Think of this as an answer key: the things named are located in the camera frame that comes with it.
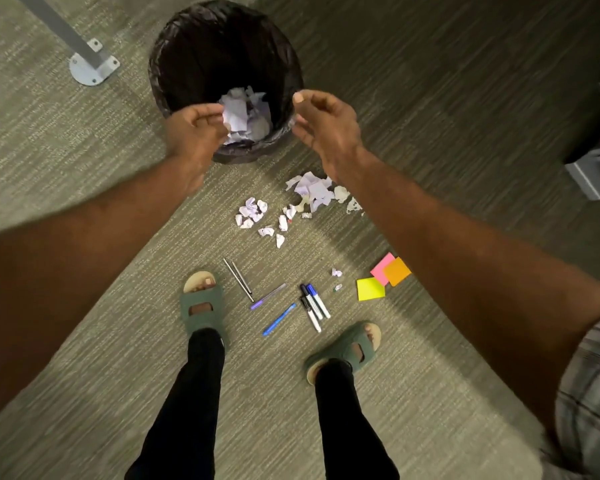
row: slide sandal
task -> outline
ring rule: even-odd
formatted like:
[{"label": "slide sandal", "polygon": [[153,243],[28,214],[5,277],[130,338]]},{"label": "slide sandal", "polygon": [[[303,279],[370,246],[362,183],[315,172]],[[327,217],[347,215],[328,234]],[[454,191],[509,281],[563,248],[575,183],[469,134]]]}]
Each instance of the slide sandal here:
[{"label": "slide sandal", "polygon": [[[214,283],[214,286],[207,289],[193,291],[196,288],[202,288]],[[208,303],[211,310],[204,312],[195,312],[190,314],[192,306]],[[193,332],[203,328],[213,328],[218,332],[224,343],[224,349],[229,348],[229,335],[224,328],[223,318],[223,293],[222,286],[216,281],[213,274],[208,271],[199,271],[192,274],[184,284],[184,290],[180,297],[180,314],[187,330],[187,336],[191,337]]]},{"label": "slide sandal", "polygon": [[[366,325],[371,325],[371,336],[373,342],[369,340]],[[306,380],[309,384],[315,384],[315,371],[321,365],[330,361],[330,359],[339,359],[351,364],[353,372],[362,369],[366,364],[371,362],[376,356],[376,350],[380,346],[382,332],[380,327],[372,322],[357,322],[346,329],[330,346],[312,355],[304,363],[304,372]],[[358,357],[353,350],[353,344],[358,344],[362,350],[362,359]]]}]

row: black pants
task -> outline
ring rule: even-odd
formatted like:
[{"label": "black pants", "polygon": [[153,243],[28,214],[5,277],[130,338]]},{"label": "black pants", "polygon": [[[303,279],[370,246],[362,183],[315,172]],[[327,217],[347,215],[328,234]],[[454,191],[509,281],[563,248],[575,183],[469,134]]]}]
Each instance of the black pants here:
[{"label": "black pants", "polygon": [[[224,347],[215,330],[195,332],[178,373],[126,480],[214,477],[214,444]],[[384,446],[362,414],[349,364],[329,362],[315,382],[328,479],[397,479]]]}]

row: trash can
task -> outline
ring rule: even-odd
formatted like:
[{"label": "trash can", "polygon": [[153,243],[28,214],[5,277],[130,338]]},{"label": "trash can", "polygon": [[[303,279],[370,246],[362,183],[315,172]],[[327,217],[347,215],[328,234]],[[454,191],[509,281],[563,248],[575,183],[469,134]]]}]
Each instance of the trash can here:
[{"label": "trash can", "polygon": [[292,127],[293,94],[304,87],[289,40],[262,13],[227,0],[178,12],[158,35],[149,80],[162,115],[190,104],[216,102],[232,88],[266,93],[271,131],[260,141],[222,145],[220,163],[248,163],[271,153]]}]

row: gray carpet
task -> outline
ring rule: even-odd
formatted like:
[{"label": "gray carpet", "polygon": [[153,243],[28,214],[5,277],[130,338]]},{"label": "gray carpet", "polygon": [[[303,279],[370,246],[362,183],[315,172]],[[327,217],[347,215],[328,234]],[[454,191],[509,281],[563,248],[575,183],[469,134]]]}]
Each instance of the gray carpet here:
[{"label": "gray carpet", "polygon": [[[0,228],[162,157],[147,55],[170,15],[196,0],[49,1],[122,67],[97,88],[80,87],[58,40],[17,1],[0,0]],[[272,16],[307,85],[352,103],[384,160],[600,278],[600,202],[584,199],[560,161],[600,118],[600,0],[236,1]],[[296,143],[246,166],[214,165],[204,190],[0,414],[0,479],[122,477],[184,363],[176,298],[200,267],[226,284],[233,338],[217,478],[324,476],[301,365],[360,319],[379,323],[383,345],[357,377],[358,393],[403,478],[539,478],[539,425],[414,277],[383,300],[356,301],[354,280],[389,250],[365,216],[321,209],[293,225],[281,250],[232,224],[251,195],[273,209],[289,203],[284,181],[310,169],[319,171],[318,161]],[[334,314],[325,333],[296,312],[263,339],[295,292],[247,312],[224,255],[256,294],[311,279]],[[331,266],[345,272],[338,294],[328,292]]]}]

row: metal pen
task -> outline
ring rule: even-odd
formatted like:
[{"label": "metal pen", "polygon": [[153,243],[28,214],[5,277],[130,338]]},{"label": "metal pen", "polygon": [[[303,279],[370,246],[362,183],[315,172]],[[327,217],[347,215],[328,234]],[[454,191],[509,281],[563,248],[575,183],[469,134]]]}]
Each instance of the metal pen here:
[{"label": "metal pen", "polygon": [[303,304],[304,309],[306,310],[307,314],[309,315],[311,323],[313,323],[313,328],[316,330],[316,332],[320,333],[322,331],[322,329],[320,328],[320,323],[318,323],[318,320],[315,318],[315,314],[313,313],[311,306],[309,306],[309,302],[306,300],[306,298],[304,296],[300,297],[300,303]]},{"label": "metal pen", "polygon": [[311,309],[313,310],[313,313],[315,313],[315,316],[318,318],[318,320],[322,320],[320,308],[318,308],[318,305],[315,304],[315,301],[313,300],[311,293],[309,293],[309,290],[307,290],[306,286],[304,285],[300,285],[300,290],[304,294],[304,297],[306,298],[307,302],[309,302],[309,306],[311,306]]},{"label": "metal pen", "polygon": [[309,283],[306,286],[306,288],[307,288],[307,290],[309,290],[309,293],[311,293],[311,296],[313,297],[315,302],[318,304],[318,306],[320,306],[320,309],[322,310],[322,313],[324,313],[324,316],[327,318],[331,318],[331,314],[327,310],[327,307],[324,306],[322,299],[318,296],[318,291],[315,290],[315,288],[313,287],[313,285],[311,283]]},{"label": "metal pen", "polygon": [[225,265],[227,266],[227,268],[229,268],[229,271],[231,271],[231,274],[233,275],[233,277],[235,278],[235,280],[238,282],[238,284],[240,285],[240,288],[242,288],[242,290],[244,290],[244,292],[246,293],[246,295],[249,297],[249,299],[251,300],[251,302],[254,302],[253,297],[251,296],[251,293],[249,293],[247,291],[247,288],[244,287],[244,285],[242,284],[242,282],[240,281],[240,278],[238,278],[238,275],[234,272],[234,270],[232,270],[231,266],[229,265],[229,263],[227,263],[225,258],[222,258],[222,261],[224,261]]},{"label": "metal pen", "polygon": [[238,266],[236,266],[233,261],[231,261],[231,264],[233,265],[233,268],[235,269],[235,272],[238,273],[238,276],[240,276],[242,284],[244,285],[245,288],[247,288],[247,291],[249,292],[249,294],[253,294],[253,291],[251,291],[251,288],[249,288],[249,285],[247,284],[247,280],[244,279],[244,276],[242,275],[242,273],[238,269]]},{"label": "metal pen", "polygon": [[277,293],[278,291],[282,290],[283,288],[286,288],[287,284],[286,283],[282,283],[279,287],[277,287],[275,290],[270,291],[269,293],[267,293],[266,295],[264,295],[262,298],[260,298],[259,300],[257,300],[252,306],[251,309],[255,310],[257,307],[261,306],[265,300],[268,300],[269,298],[271,298],[273,295],[275,295],[275,293]]},{"label": "metal pen", "polygon": [[282,319],[284,317],[286,317],[289,314],[289,312],[291,310],[293,310],[295,307],[296,307],[296,304],[291,303],[291,306],[289,306],[284,312],[282,312],[282,315],[280,315],[278,318],[276,318],[275,322],[273,322],[271,325],[269,325],[269,327],[267,327],[267,329],[264,332],[262,332],[262,336],[266,337],[268,334],[270,334],[273,331],[273,329],[275,327],[277,327],[280,322],[282,322]]}]

